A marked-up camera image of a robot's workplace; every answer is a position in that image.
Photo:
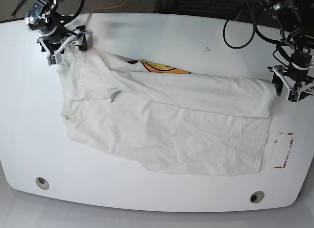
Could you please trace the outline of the red tape rectangle marking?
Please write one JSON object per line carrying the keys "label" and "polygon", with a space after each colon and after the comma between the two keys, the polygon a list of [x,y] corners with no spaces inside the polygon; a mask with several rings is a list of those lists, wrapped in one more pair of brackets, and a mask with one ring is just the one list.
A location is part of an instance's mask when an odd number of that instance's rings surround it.
{"label": "red tape rectangle marking", "polygon": [[290,150],[294,139],[293,133],[279,132],[273,147],[272,168],[284,169],[288,162]]}

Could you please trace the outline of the white printed t-shirt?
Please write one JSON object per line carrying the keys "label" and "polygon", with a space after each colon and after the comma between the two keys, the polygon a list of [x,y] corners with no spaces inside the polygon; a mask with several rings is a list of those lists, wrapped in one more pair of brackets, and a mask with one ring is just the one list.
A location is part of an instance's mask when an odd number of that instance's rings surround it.
{"label": "white printed t-shirt", "polygon": [[272,120],[269,81],[149,72],[68,48],[58,67],[68,137],[167,174],[258,173]]}

